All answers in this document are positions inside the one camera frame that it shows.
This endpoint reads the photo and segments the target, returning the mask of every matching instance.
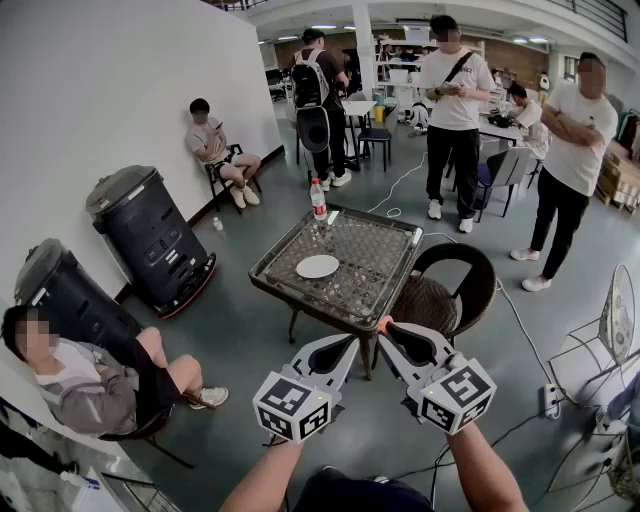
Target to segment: dark hair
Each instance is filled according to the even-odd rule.
[[[434,16],[431,18],[431,30],[439,36],[449,30],[460,30],[458,23],[451,16],[443,14],[441,16]]]
[[[318,30],[317,28],[308,28],[302,34],[302,42],[304,44],[311,44],[321,37],[324,37],[324,32],[322,30]]]
[[[198,98],[197,100],[193,100],[191,102],[191,105],[189,105],[189,112],[191,112],[192,114],[196,112],[206,112],[208,114],[209,111],[210,111],[209,103],[207,103],[207,100],[203,98]]]
[[[595,53],[591,53],[591,52],[582,52],[582,54],[580,55],[580,62],[584,62],[585,60],[595,60],[597,61],[603,68],[606,69],[606,66],[604,65],[604,62],[602,62],[600,60],[600,57],[598,57]]]
[[[511,96],[518,96],[519,98],[526,98],[527,91],[525,91],[524,87],[522,87],[519,83],[513,82],[507,92],[511,94]]]
[[[35,308],[30,308],[29,306],[13,306],[4,312],[2,319],[2,339],[4,340],[4,344],[21,361],[26,361],[26,359],[16,343],[16,326],[19,322],[26,319],[30,309]]]

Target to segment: desk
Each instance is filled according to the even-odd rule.
[[[342,107],[344,108],[344,115],[349,118],[349,126],[351,128],[351,140],[353,142],[353,151],[355,152],[356,165],[360,170],[360,148],[358,147],[358,141],[356,140],[356,132],[353,128],[353,118],[360,119],[360,127],[364,126],[364,118],[369,115],[371,109],[375,107],[377,103],[375,101],[350,101],[342,100]]]
[[[309,212],[249,272],[251,282],[293,309],[355,334],[371,380],[370,341],[411,273],[422,229],[406,222],[327,205],[326,221]],[[298,275],[300,261],[330,254],[340,266],[321,279]]]

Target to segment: human arm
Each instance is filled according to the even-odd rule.
[[[277,512],[302,444],[272,446],[225,500],[220,512]]]
[[[478,427],[471,423],[447,441],[474,512],[526,512],[518,484]]]

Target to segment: black shorts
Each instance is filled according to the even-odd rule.
[[[133,368],[140,376],[136,391],[136,423],[147,424],[159,412],[180,401],[180,391],[166,368],[158,368],[137,339],[109,349],[109,353],[124,366]]]

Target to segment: plastic water bottle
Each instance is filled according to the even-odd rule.
[[[311,180],[311,204],[313,205],[313,216],[316,220],[324,220],[327,218],[327,204],[324,202],[324,192],[320,186],[320,180],[313,178]]]

